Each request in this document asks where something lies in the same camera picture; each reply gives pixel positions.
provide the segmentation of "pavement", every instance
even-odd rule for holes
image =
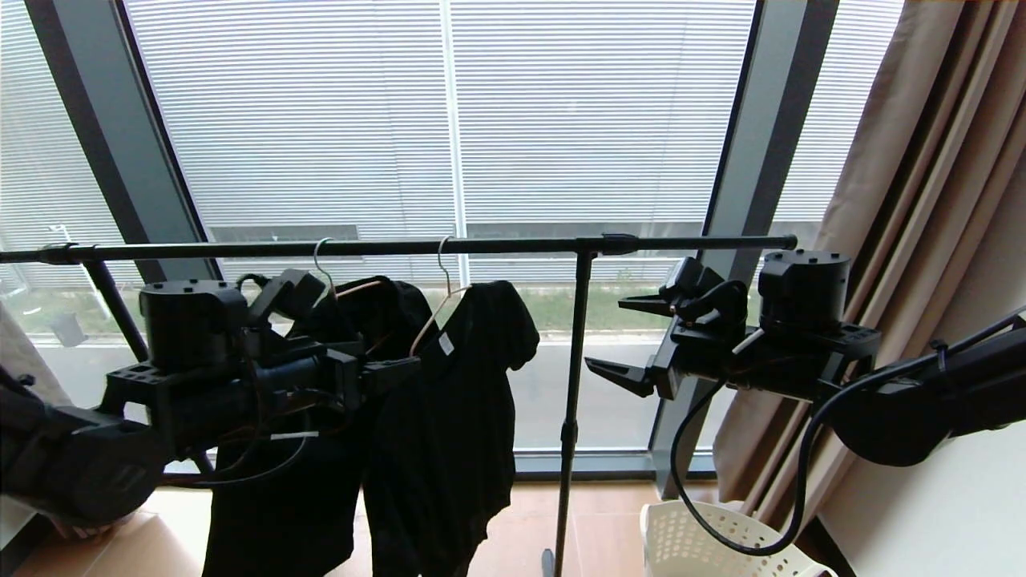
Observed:
[[[658,334],[600,334],[588,337],[585,355],[641,366],[658,345]],[[114,339],[90,340],[75,348],[64,348],[52,340],[40,339],[36,346],[72,401],[80,407],[100,403],[108,372],[135,363],[123,342]],[[558,334],[546,335],[535,358],[520,371],[509,374],[517,408],[517,449],[558,449],[559,429],[566,410],[568,368],[568,339]],[[700,448],[711,447],[733,395],[733,390],[724,390],[713,399],[699,438]],[[658,405],[655,395],[639,398],[584,368],[578,413],[579,449],[647,447]],[[135,408],[128,416],[142,420],[145,411]]]

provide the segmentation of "black garment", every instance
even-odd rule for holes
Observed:
[[[416,286],[386,277],[350,282],[339,290],[369,280],[382,283],[338,302],[330,297],[321,300],[310,318],[298,321],[289,335],[307,335],[325,343],[362,338],[368,347],[385,338],[374,351],[376,359],[407,356],[431,309]],[[432,323],[428,334],[436,331]],[[203,575],[319,577],[349,559],[369,438],[384,400],[364,406],[341,433],[308,439],[299,461],[282,474],[214,490]],[[310,413],[317,429],[342,424],[337,414],[324,410]],[[299,418],[286,419],[275,427],[275,432],[294,430],[302,430]],[[277,465],[298,444],[263,444],[238,476]],[[233,463],[244,448],[245,444],[219,448],[219,468]]]
[[[389,395],[364,483],[376,577],[451,577],[509,505],[515,410],[506,371],[539,335],[506,281],[475,284],[419,351],[422,378]]]

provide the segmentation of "white plastic basket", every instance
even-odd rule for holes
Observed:
[[[739,512],[695,503],[713,528],[742,545],[770,544],[780,534]],[[790,545],[770,556],[750,556],[723,546],[695,521],[680,501],[641,509],[646,577],[817,577],[837,574]]]

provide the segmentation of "tiled floor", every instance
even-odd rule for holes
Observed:
[[[712,486],[695,489],[697,499],[715,496]],[[555,542],[557,497],[556,485],[518,485],[513,490],[512,505],[488,525],[488,540],[478,548],[470,575],[541,575],[542,550]],[[642,575],[638,513],[645,503],[657,502],[656,488],[648,483],[575,484],[563,575]],[[205,491],[158,491],[115,535],[83,543],[48,542],[15,575],[199,575],[210,523],[209,507],[210,494]],[[370,576],[370,536],[362,512],[356,520],[355,535],[353,556],[330,577]]]

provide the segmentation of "black metal pole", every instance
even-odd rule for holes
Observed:
[[[135,354],[135,359],[143,362],[150,358],[150,351],[146,347],[146,340],[143,339],[143,334],[139,332],[139,326],[135,326],[135,321],[131,319],[128,307],[125,306],[124,299],[118,293],[118,286],[115,284],[114,277],[111,276],[111,271],[107,268],[107,264],[103,261],[88,261],[82,263],[82,266],[89,273],[89,278],[92,279],[92,283],[96,286],[96,290],[104,296],[107,308],[111,309],[111,315],[114,316],[114,320],[118,323],[118,329],[121,330],[121,333],[125,336],[125,340],[128,341],[128,347]]]
[[[581,363],[584,357],[584,331],[588,315],[588,287],[591,283],[591,262],[596,253],[581,251],[577,257],[577,280],[574,288],[574,325],[570,333],[570,374],[566,386],[566,418],[559,433],[562,441],[559,468],[559,512],[556,517],[556,552],[542,552],[542,574],[560,577],[566,551],[566,522],[569,518],[570,477],[574,474],[574,454],[577,450],[577,406],[581,394]]]
[[[636,251],[734,248],[794,248],[798,239],[783,236],[696,236],[639,238],[608,234],[584,238],[453,238],[442,253],[497,255],[502,253],[578,253],[588,247],[603,255],[626,255]],[[438,240],[329,241],[318,255],[324,257],[372,257],[381,255],[434,255]],[[77,264],[89,261],[135,261],[151,259],[213,259],[256,257],[312,257],[316,242],[195,242],[190,244],[124,244],[94,246],[55,244],[38,251],[0,253],[0,263]]]

